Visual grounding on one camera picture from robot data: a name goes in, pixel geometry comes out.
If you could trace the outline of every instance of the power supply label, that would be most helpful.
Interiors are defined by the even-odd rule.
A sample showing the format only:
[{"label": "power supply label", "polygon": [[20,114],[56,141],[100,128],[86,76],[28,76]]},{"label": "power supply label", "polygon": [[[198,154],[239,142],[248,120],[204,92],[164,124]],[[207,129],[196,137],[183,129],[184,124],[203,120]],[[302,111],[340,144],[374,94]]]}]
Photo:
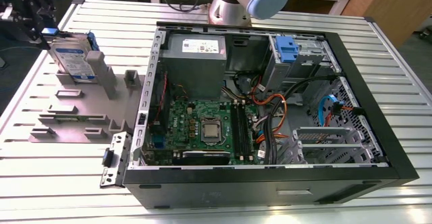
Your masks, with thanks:
[{"label": "power supply label", "polygon": [[190,53],[219,53],[218,40],[186,39],[183,41],[182,52]]},{"label": "power supply label", "polygon": [[86,54],[79,49],[56,49],[58,56],[71,76],[78,79],[95,79],[95,72],[86,61]]}]

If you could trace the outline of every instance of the green motherboard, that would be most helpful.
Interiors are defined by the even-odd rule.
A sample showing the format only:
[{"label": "green motherboard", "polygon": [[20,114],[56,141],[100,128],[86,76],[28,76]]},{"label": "green motherboard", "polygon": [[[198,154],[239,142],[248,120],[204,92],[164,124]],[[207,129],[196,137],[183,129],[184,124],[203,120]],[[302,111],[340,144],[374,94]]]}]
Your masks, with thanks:
[{"label": "green motherboard", "polygon": [[[236,129],[232,128],[231,109],[232,103],[230,102],[174,101],[171,103],[164,145],[156,146],[154,151],[155,165],[172,165],[174,152],[188,150],[230,152],[230,165],[259,164],[256,157],[239,158],[235,154],[234,130]],[[252,126],[254,118],[258,116],[256,109],[255,105],[244,106],[248,126]],[[248,127],[248,141],[251,152],[256,156],[251,127]]]}]

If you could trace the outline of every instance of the expansion slot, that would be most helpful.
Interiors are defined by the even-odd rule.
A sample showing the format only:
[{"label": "expansion slot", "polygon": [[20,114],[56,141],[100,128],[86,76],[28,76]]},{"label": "expansion slot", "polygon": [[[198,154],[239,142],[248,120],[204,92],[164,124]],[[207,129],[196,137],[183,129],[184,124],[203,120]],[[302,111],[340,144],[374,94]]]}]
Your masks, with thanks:
[{"label": "expansion slot", "polygon": [[235,155],[240,160],[254,160],[250,144],[247,114],[243,104],[231,105],[231,125],[234,130]]}]

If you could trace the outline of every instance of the hard drive label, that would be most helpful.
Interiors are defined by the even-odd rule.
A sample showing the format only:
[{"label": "hard drive label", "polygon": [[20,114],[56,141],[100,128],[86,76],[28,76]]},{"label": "hard drive label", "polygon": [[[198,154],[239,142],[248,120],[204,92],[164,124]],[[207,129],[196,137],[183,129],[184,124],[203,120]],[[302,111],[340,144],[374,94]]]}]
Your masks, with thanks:
[{"label": "hard drive label", "polygon": [[59,59],[71,76],[78,79],[94,79],[95,73],[86,61],[86,54],[79,49],[56,49]]}]

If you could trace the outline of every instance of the motherboard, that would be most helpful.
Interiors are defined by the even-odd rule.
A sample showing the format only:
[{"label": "motherboard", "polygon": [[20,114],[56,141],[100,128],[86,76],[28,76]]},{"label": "motherboard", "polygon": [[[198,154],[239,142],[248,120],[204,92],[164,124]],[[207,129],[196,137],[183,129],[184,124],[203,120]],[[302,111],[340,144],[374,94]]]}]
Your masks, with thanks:
[{"label": "motherboard", "polygon": [[219,161],[228,165],[259,164],[252,124],[256,106],[216,101],[171,103],[168,132],[152,136],[155,165],[183,165],[180,159]]}]

